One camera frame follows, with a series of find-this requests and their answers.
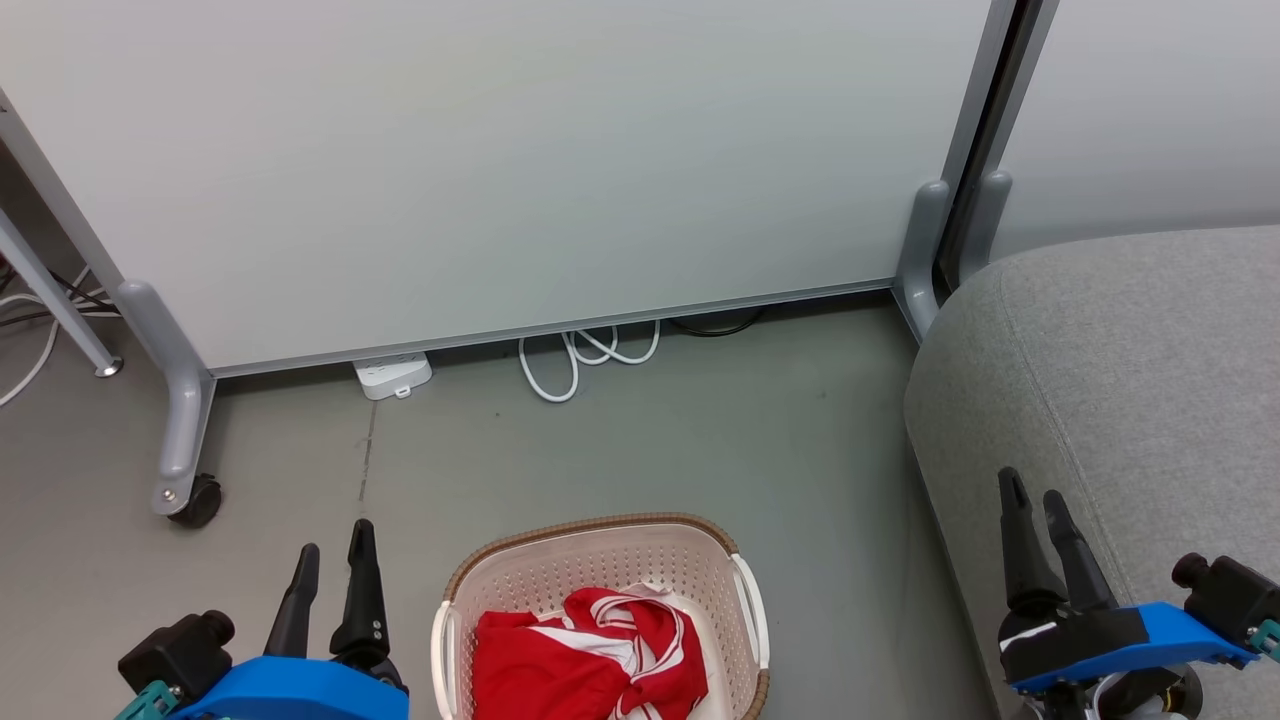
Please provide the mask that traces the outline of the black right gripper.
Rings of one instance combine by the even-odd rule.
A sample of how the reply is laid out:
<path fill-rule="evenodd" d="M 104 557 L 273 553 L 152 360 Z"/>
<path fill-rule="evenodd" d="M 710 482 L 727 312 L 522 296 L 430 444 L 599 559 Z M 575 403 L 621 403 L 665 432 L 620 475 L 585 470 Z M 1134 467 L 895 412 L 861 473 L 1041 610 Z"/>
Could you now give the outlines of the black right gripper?
<path fill-rule="evenodd" d="M 1044 555 L 1034 505 L 1016 469 L 998 471 L 998 492 L 1009 609 L 998 643 L 1006 683 L 1020 687 L 1041 676 L 1062 682 L 1134 673 L 1135 651 L 1149 643 L 1144 606 L 1119 607 L 1064 496 L 1048 489 L 1043 507 L 1066 588 Z"/>

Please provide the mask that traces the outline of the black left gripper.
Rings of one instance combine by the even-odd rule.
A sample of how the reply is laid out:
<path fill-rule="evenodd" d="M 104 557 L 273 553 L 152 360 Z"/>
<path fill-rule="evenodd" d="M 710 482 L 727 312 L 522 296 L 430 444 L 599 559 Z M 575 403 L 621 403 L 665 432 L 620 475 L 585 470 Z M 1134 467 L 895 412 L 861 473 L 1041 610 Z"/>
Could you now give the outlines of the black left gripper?
<path fill-rule="evenodd" d="M 381 569 L 375 528 L 369 519 L 361 518 L 355 523 L 347 562 L 349 580 L 342 620 L 329 643 L 334 662 L 408 694 L 410 688 L 389 656 Z M 308 656 L 310 611 L 317 593 L 319 570 L 319 547 L 307 543 L 300 551 L 291 582 L 276 610 L 264 656 Z"/>

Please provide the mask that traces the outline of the red and white garment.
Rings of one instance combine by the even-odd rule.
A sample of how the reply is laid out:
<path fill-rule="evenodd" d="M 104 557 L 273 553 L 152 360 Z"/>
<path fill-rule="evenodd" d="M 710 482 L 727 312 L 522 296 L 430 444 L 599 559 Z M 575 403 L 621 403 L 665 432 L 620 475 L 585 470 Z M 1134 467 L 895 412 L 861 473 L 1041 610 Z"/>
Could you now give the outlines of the red and white garment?
<path fill-rule="evenodd" d="M 709 696 L 694 620 L 640 583 L 571 593 L 558 618 L 486 611 L 472 720 L 689 720 Z"/>

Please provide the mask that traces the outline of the grey fabric sofa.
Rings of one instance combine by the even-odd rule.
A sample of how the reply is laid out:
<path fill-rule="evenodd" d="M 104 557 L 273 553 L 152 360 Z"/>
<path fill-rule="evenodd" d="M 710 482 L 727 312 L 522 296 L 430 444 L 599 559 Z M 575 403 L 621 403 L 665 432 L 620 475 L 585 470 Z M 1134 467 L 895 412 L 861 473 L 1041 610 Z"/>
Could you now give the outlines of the grey fabric sofa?
<path fill-rule="evenodd" d="M 1185 597 L 1187 553 L 1280 584 L 1280 225 L 1080 240 L 950 296 L 904 405 L 1000 717 L 997 474 L 1066 500 L 1123 603 Z"/>

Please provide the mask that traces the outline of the grey panel leg with caster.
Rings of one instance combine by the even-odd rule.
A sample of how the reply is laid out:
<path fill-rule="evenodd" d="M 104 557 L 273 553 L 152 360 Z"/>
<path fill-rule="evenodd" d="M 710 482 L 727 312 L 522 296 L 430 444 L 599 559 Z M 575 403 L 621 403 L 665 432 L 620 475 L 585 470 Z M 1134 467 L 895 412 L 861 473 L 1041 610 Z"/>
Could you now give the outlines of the grey panel leg with caster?
<path fill-rule="evenodd" d="M 179 528 L 205 528 L 223 501 L 221 484 L 198 469 L 218 380 L 151 284 L 123 281 L 113 297 L 166 386 L 152 510 Z"/>

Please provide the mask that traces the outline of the white power strip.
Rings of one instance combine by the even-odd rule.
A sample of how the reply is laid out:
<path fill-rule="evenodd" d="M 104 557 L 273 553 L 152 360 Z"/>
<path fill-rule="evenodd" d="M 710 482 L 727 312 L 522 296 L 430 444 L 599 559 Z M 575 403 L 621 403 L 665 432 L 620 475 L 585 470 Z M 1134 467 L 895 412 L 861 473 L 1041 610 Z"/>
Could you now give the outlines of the white power strip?
<path fill-rule="evenodd" d="M 355 361 L 353 369 L 364 396 L 374 402 L 407 398 L 433 378 L 433 366 L 421 351 Z"/>

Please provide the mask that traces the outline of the cream perforated laundry basket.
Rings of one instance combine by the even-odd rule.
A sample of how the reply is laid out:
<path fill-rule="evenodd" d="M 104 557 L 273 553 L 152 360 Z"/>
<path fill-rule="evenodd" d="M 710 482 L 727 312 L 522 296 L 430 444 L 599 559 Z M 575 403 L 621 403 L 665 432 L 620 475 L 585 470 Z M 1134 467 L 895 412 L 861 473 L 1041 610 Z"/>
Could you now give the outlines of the cream perforated laundry basket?
<path fill-rule="evenodd" d="M 709 694 L 690 720 L 762 720 L 771 638 L 756 578 L 737 543 L 704 518 L 641 512 L 497 539 L 454 570 L 431 625 L 431 682 L 442 720 L 472 720 L 475 629 L 485 611 L 558 618 L 571 592 L 653 587 L 687 614 Z"/>

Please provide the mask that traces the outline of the grey metal stand leg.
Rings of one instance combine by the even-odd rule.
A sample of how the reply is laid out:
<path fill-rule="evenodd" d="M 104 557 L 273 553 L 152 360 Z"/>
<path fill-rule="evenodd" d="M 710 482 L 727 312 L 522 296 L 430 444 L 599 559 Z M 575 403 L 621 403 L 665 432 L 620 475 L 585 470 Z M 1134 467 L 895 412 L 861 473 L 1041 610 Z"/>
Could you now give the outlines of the grey metal stand leg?
<path fill-rule="evenodd" d="M 0 209 L 0 255 L 9 261 L 35 297 L 52 314 L 60 329 L 90 360 L 96 377 L 111 377 L 122 369 L 123 361 L 106 348 L 72 300 L 79 290 L 54 277 L 3 209 Z"/>

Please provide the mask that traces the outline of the large white partition panel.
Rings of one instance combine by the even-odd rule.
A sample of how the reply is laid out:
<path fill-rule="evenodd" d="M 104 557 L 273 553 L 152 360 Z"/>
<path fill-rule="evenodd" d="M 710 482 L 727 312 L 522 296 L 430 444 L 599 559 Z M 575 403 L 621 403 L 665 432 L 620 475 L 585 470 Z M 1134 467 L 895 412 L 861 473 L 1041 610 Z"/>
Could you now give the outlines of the large white partition panel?
<path fill-rule="evenodd" d="M 0 0 L 0 92 L 204 365 L 891 282 L 992 0 Z"/>

